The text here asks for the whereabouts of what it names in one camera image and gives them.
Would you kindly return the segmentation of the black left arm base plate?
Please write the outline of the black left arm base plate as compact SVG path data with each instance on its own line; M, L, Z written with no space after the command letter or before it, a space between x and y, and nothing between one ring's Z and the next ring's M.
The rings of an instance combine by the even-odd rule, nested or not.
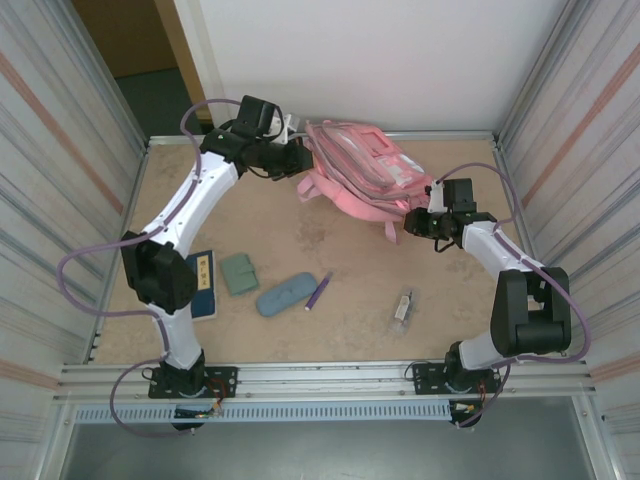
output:
M151 399L226 399L234 398L238 385L237 367L196 366L191 370L169 367L147 369Z

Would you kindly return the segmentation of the long aluminium mounting rail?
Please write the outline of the long aluminium mounting rail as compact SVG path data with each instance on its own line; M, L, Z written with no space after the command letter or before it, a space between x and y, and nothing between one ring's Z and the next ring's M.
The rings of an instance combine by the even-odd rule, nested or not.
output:
M408 399L415 395L403 361L240 363L236 401ZM72 365L62 370L56 402L104 404L125 370L122 365ZM593 396L596 387L582 362L523 363L511 368L504 398Z

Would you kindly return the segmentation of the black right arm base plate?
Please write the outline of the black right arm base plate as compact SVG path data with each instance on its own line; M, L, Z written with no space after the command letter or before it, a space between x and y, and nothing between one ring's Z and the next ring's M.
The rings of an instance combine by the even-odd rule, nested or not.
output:
M421 362L411 366L416 395L480 394L483 386L495 393L501 375L491 369L464 370L445 363Z

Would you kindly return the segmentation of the purple pen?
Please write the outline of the purple pen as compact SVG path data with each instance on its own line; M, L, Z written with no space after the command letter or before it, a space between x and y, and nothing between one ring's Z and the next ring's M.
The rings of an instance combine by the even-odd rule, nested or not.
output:
M333 277L333 273L332 272L328 272L324 276L324 278L321 280L321 282L316 287L315 291L312 293L312 295L309 298L309 300L306 302L306 304L305 304L305 310L306 311L311 311L313 309L314 305L316 304L316 302L318 301L319 297L322 295L322 293L326 289L326 287L329 284L329 282L331 281L332 277Z

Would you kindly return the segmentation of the clear plastic stationery packet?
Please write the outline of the clear plastic stationery packet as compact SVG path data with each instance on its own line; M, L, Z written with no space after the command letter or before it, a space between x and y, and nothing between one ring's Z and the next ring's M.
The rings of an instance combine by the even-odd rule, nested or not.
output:
M391 331L399 335L404 335L407 332L418 297L418 292L413 287L404 287L400 291L391 312L389 324Z

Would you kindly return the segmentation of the aluminium frame post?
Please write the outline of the aluminium frame post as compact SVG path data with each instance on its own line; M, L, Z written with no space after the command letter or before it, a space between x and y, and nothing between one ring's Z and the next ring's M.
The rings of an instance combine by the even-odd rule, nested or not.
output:
M145 152L148 148L148 137L135 118L71 0L58 1L67 17L69 33L73 36L71 45L77 51L80 63L88 73L89 82L97 89L100 98L127 140L134 148Z
M588 9L593 0L566 0L555 21L543 48L536 58L532 69L514 100L505 120L499 130L494 134L497 143L509 142L515 131L519 128L527 111L539 94L559 57L566 49L566 45L573 35L573 31L580 23L584 11Z

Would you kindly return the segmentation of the pink student backpack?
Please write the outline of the pink student backpack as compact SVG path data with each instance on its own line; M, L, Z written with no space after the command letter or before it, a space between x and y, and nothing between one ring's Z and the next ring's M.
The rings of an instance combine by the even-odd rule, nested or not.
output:
M429 206L433 177L378 127L325 121L305 132L313 168L297 185L301 202L323 196L353 218L382 224L392 243L396 225Z

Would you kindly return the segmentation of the grey metal base panel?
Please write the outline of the grey metal base panel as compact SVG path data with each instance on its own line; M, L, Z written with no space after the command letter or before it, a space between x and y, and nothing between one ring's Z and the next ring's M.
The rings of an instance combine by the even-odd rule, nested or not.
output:
M444 421L230 423L138 438L74 429L62 480L595 480L567 399L500 400Z

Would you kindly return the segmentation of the green wallet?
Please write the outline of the green wallet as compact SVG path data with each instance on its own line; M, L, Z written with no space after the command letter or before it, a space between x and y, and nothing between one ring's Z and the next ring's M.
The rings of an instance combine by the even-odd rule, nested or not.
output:
M221 260L220 269L231 296L240 296L259 287L255 267L246 253Z

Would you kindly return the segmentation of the dark blue book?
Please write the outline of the dark blue book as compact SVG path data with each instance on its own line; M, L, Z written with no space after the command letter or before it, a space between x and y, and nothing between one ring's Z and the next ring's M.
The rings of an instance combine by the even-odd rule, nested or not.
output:
M197 277L196 293L191 301L194 321L205 321L217 315L217 294L215 284L215 255L212 250L193 253L187 257Z

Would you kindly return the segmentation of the white door frame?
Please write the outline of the white door frame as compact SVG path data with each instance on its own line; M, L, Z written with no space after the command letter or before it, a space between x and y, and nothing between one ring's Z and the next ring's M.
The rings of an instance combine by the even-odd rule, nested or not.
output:
M174 5L204 98L226 98L207 28L204 0L174 0Z

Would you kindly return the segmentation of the tan wooden door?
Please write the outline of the tan wooden door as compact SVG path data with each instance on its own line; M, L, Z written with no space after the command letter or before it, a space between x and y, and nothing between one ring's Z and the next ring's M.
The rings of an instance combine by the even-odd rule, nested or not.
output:
M154 0L154 4L191 102L203 101L205 94L174 0Z

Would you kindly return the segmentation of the blue glasses case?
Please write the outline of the blue glasses case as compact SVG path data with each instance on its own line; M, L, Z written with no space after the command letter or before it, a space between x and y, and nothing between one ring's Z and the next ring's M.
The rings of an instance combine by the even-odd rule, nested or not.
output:
M317 285L311 273L296 274L260 295L256 300L257 311L263 317L273 317L310 297Z

